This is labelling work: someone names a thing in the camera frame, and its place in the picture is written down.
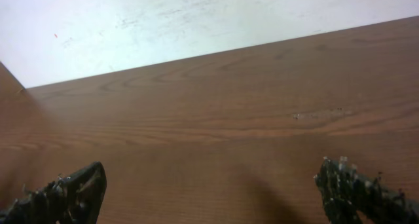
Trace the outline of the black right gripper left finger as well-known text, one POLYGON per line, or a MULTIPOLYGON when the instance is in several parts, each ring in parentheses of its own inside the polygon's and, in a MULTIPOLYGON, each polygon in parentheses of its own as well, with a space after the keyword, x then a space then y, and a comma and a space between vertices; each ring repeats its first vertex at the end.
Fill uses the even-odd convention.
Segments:
POLYGON ((107 188, 103 164, 92 164, 30 191, 1 210, 1 224, 96 224, 107 188))

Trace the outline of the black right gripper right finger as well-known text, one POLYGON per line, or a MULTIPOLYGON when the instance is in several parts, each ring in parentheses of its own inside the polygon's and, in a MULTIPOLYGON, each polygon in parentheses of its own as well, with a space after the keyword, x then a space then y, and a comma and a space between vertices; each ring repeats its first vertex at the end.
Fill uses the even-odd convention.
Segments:
POLYGON ((339 161, 323 158, 314 176, 322 206, 330 223, 362 223, 363 214, 373 223, 418 224, 418 202, 407 198, 402 190, 393 191, 381 184, 382 173, 371 179, 339 161))

